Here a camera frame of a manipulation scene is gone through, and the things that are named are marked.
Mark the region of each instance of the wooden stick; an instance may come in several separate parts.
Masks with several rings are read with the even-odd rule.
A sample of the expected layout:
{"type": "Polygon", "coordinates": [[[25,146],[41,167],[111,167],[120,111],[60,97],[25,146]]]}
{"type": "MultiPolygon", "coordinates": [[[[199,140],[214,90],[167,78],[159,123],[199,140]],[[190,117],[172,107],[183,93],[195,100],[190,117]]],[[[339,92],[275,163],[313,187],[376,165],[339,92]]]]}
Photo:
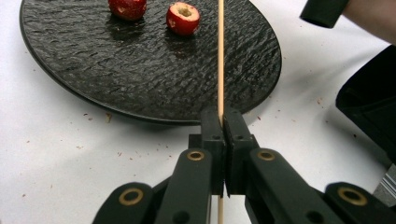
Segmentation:
{"type": "MultiPolygon", "coordinates": [[[[219,0],[219,49],[218,49],[218,111],[222,127],[224,115],[224,0],[219,0]]],[[[223,198],[218,197],[218,224],[223,224],[223,198]]]]}

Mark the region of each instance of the apple piece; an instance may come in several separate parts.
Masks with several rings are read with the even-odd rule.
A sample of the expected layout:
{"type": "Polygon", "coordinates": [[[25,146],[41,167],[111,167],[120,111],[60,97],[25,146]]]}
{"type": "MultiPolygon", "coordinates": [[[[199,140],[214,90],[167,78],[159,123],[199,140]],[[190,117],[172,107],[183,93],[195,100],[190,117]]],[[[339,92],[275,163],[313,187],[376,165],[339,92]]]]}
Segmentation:
{"type": "Polygon", "coordinates": [[[126,21],[137,21],[146,13],[147,0],[108,0],[110,11],[126,21]]]}
{"type": "Polygon", "coordinates": [[[198,10],[183,2],[175,2],[166,13],[166,25],[178,35],[192,35],[200,21],[198,10]]]}

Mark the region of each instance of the white table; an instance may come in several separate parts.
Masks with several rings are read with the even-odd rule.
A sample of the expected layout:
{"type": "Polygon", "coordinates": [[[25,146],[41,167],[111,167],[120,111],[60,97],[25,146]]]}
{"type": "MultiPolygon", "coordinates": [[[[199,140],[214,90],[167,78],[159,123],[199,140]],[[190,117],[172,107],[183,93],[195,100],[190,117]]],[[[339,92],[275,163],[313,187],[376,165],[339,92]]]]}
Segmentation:
{"type": "MultiPolygon", "coordinates": [[[[276,32],[283,66],[271,97],[244,115],[250,131],[318,190],[345,181],[373,192],[389,161],[334,101],[389,44],[343,17],[333,29],[300,20],[304,0],[253,3],[276,32]]],[[[200,127],[115,114],[107,123],[105,110],[64,90],[35,62],[21,38],[20,5],[0,7],[0,223],[90,223],[118,186],[155,186],[172,174],[200,127]]],[[[249,223],[243,201],[225,200],[225,223],[249,223]]]]}

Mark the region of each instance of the apple flesh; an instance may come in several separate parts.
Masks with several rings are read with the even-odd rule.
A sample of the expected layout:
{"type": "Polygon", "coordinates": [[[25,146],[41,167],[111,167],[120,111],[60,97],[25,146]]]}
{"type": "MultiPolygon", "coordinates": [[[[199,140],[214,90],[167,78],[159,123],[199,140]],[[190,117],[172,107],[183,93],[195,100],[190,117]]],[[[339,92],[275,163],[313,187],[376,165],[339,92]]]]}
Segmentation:
{"type": "Polygon", "coordinates": [[[192,35],[200,20],[198,10],[183,2],[175,2],[166,13],[166,25],[178,35],[192,35]]]}

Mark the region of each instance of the black plate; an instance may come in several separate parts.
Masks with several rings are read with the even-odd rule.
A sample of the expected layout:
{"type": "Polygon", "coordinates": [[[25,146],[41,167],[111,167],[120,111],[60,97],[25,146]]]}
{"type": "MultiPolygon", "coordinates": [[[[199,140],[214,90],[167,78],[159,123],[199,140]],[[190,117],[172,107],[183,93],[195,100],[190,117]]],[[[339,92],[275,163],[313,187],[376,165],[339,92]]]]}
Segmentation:
{"type": "MultiPolygon", "coordinates": [[[[107,0],[24,0],[21,32],[38,63],[77,96],[123,115],[198,124],[216,105],[218,6],[191,0],[195,35],[166,28],[167,0],[148,0],[144,18],[122,21],[107,0]]],[[[249,1],[225,1],[225,104],[245,113],[275,87],[281,53],[268,21],[249,1]]]]}

